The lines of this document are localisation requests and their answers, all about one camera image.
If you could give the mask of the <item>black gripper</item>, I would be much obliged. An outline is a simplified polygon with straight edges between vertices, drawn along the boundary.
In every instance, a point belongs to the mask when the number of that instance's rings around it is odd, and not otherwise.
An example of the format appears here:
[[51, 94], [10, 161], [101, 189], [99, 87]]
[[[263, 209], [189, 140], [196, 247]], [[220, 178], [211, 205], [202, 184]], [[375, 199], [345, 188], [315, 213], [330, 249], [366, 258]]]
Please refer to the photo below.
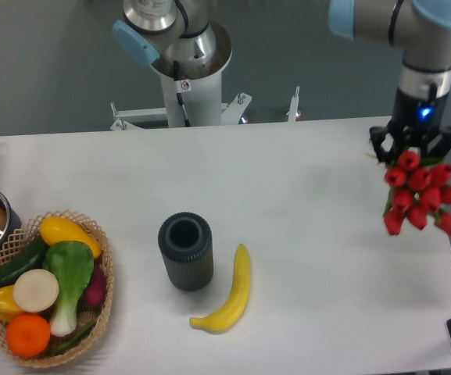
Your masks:
[[[431, 101], [396, 91], [392, 118], [387, 126], [371, 127], [370, 142], [379, 163], [392, 164], [407, 147], [419, 148], [421, 156], [444, 159], [451, 150], [451, 126], [442, 127], [449, 95]], [[392, 144], [383, 147], [388, 135]]]

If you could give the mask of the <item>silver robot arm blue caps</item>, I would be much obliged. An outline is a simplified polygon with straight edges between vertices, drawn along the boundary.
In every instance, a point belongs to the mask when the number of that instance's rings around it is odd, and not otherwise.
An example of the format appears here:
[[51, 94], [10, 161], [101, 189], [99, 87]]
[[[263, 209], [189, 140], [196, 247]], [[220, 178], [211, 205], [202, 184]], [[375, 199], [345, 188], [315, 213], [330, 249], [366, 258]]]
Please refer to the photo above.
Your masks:
[[[451, 88], [451, 1], [333, 1], [328, 24], [335, 34], [402, 48], [402, 70], [392, 118], [370, 129], [381, 163], [406, 148], [441, 159], [451, 149], [442, 114]], [[126, 1], [113, 24], [118, 45], [159, 75], [170, 127], [232, 123], [223, 109], [221, 74], [231, 59], [227, 31], [209, 17], [206, 1]]]

